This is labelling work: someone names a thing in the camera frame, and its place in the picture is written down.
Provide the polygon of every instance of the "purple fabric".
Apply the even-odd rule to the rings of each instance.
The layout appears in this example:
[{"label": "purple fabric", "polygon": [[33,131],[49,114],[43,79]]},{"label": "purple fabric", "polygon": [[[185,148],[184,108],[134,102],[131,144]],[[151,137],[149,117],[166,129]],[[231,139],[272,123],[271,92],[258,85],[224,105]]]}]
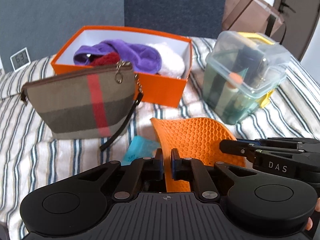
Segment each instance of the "purple fabric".
[{"label": "purple fabric", "polygon": [[110,52],[117,52],[122,60],[130,61],[136,72],[156,74],[162,65],[161,56],[156,49],[122,40],[108,40],[93,46],[81,46],[74,54],[73,62],[75,65],[89,65],[90,59],[87,54],[103,56]]}]

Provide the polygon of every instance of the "black door lever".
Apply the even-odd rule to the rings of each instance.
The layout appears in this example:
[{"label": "black door lever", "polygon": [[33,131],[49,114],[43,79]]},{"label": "black door lever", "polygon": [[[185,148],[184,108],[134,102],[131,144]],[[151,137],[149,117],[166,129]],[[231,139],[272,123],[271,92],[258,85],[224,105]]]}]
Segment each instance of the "black door lever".
[{"label": "black door lever", "polygon": [[278,11],[279,11],[280,13],[284,13],[284,11],[283,11],[284,7],[287,7],[287,8],[289,8],[293,13],[296,13],[296,11],[295,11],[289,4],[287,4],[287,3],[285,2],[285,0],[281,0],[280,5],[279,5],[279,8],[278,8]]}]

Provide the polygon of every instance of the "clear lid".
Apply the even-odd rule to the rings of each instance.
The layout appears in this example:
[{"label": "clear lid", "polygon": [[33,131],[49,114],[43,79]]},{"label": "clear lid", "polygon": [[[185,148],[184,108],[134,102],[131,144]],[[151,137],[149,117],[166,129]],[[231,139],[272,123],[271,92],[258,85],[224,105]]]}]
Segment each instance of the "clear lid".
[{"label": "clear lid", "polygon": [[286,78],[290,59],[290,52],[263,34],[224,31],[206,61],[243,93],[260,98]]}]

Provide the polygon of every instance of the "red stripe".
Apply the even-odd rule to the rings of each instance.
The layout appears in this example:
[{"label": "red stripe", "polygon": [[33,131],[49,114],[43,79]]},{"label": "red stripe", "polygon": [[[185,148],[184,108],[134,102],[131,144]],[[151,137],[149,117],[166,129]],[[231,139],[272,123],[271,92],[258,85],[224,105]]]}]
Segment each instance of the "red stripe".
[{"label": "red stripe", "polygon": [[101,137],[109,137],[110,129],[106,112],[103,106],[102,91],[100,87],[99,75],[93,74],[87,76],[88,87],[90,91],[93,116]]}]

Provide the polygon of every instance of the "transparent plastic container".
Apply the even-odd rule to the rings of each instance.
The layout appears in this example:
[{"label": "transparent plastic container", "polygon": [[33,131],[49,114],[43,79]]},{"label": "transparent plastic container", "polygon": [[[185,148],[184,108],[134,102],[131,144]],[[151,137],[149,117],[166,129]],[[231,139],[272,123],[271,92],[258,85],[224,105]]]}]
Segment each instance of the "transparent plastic container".
[{"label": "transparent plastic container", "polygon": [[290,52],[263,34],[224,31],[206,58],[204,101],[224,123],[236,124],[269,102],[290,59]]}]

